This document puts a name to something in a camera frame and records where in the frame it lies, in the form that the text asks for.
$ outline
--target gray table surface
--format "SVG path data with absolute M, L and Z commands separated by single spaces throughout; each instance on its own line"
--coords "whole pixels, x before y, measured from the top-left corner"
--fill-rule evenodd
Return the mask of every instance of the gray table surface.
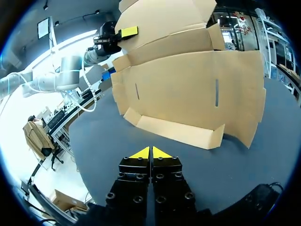
M 267 90 L 262 122 L 250 149 L 224 135 L 222 145 L 204 150 L 136 128 L 118 113 L 111 89 L 96 110 L 82 114 L 70 126 L 71 147 L 82 179 L 95 202 L 105 195 L 118 175 L 122 157 L 146 146 L 177 155 L 184 176 L 196 194 L 198 210 L 217 213 L 235 203 L 260 183 L 285 185 L 301 145 L 301 109 L 281 83 L 265 79 Z M 153 192 L 149 186 L 148 224 L 153 225 Z

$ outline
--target blue object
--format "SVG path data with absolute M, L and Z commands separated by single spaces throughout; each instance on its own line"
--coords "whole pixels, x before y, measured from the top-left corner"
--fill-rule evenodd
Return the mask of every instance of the blue object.
M 111 74 L 109 72 L 106 72 L 103 74 L 103 80 L 107 80 L 111 77 Z

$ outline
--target ceiling light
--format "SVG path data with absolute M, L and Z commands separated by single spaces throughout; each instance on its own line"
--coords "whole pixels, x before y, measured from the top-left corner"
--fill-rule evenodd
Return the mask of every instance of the ceiling light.
M 44 11 L 46 11 L 48 9 L 48 0 L 46 1 L 44 7 L 43 7 Z

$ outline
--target cable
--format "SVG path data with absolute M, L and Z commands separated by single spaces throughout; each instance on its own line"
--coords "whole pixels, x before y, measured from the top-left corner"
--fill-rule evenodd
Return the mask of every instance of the cable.
M 92 110 L 86 109 L 86 108 L 84 108 L 83 106 L 81 106 L 81 105 L 77 102 L 77 100 L 76 100 L 73 96 L 71 96 L 68 92 L 66 92 L 66 91 L 61 91 L 61 90 L 55 90 L 55 91 L 42 91 L 42 90 L 36 90 L 36 89 L 32 88 L 32 87 L 28 84 L 28 81 L 24 78 L 24 76 L 23 76 L 21 73 L 16 73 L 16 72 L 11 73 L 11 75 L 13 75 L 13 74 L 20 76 L 20 78 L 25 82 L 25 84 L 26 84 L 32 91 L 34 91 L 34 92 L 37 92 L 37 93 L 56 93 L 56 92 L 64 93 L 64 94 L 67 95 L 71 100 L 73 100 L 73 103 L 74 103 L 77 107 L 79 107 L 81 110 L 83 110 L 83 111 L 85 111 L 85 112 L 93 112 L 93 111 L 95 110 L 95 108 L 96 108 L 96 105 L 97 105 L 96 95 L 95 95 L 94 90 L 93 90 L 92 87 L 91 87 L 90 82 L 88 81 L 88 79 L 87 79 L 87 77 L 86 77 L 85 70 L 84 70 L 84 78 L 85 78 L 85 81 L 88 82 L 87 85 L 89 86 L 89 84 L 90 84 L 89 87 L 90 87 L 90 90 L 91 90 L 92 95 L 93 95 L 93 98 L 94 98 L 94 108 L 93 108 Z
M 75 161 L 72 160 L 72 156 L 71 155 L 70 155 L 70 159 L 71 159 L 72 162 L 75 162 Z
M 284 191 L 284 188 L 282 187 L 282 185 L 279 182 L 274 182 L 274 183 L 270 184 L 269 186 L 270 187 L 272 187 L 272 186 L 278 186 L 278 187 L 280 187 L 280 189 L 281 189 L 282 192 Z
M 85 203 L 87 202 L 88 194 L 89 194 L 89 192 L 86 194 L 86 197 L 85 197 Z
M 84 57 L 83 57 L 83 60 L 81 62 L 81 68 L 82 68 L 83 73 L 84 73 L 83 76 L 84 76 L 84 79 L 86 81 L 86 84 L 88 85 L 88 87 L 89 87 L 89 89 L 90 89 L 90 91 L 91 91 L 91 93 L 93 95 L 93 98 L 94 98 L 94 107 L 93 107 L 93 109 L 92 110 L 86 109 L 86 111 L 87 112 L 93 112 L 96 109 L 96 106 L 97 106 L 97 99 L 96 99 L 95 90 L 92 88 L 92 86 L 91 86 L 91 84 L 90 84 L 90 82 L 89 82 L 89 80 L 88 80 L 88 78 L 86 76 L 86 72 L 85 72 L 85 57 L 86 57 L 87 53 L 88 53 L 88 51 L 86 51 L 84 53 Z
M 48 222 L 48 221 L 55 221 L 55 222 L 57 222 L 57 221 L 54 220 L 54 219 L 44 219 L 44 220 L 41 220 L 41 221 L 40 221 L 40 224 L 43 225 L 44 222 Z

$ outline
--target white robotic arm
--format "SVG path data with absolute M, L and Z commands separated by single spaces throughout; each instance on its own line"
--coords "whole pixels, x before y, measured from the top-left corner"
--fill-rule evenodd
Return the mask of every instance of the white robotic arm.
M 94 38 L 94 46 L 88 48 L 84 56 L 67 56 L 61 60 L 59 73 L 47 73 L 33 79 L 32 70 L 11 73 L 0 80 L 0 100 L 12 94 L 20 85 L 23 86 L 23 96 L 29 97 L 35 93 L 64 92 L 79 86 L 79 71 L 83 69 L 86 83 L 91 84 L 85 75 L 85 67 L 98 64 L 121 51 L 118 42 L 127 40 L 138 34 L 138 28 L 121 29 L 115 34 L 116 22 L 110 21 L 100 28 L 100 36 Z

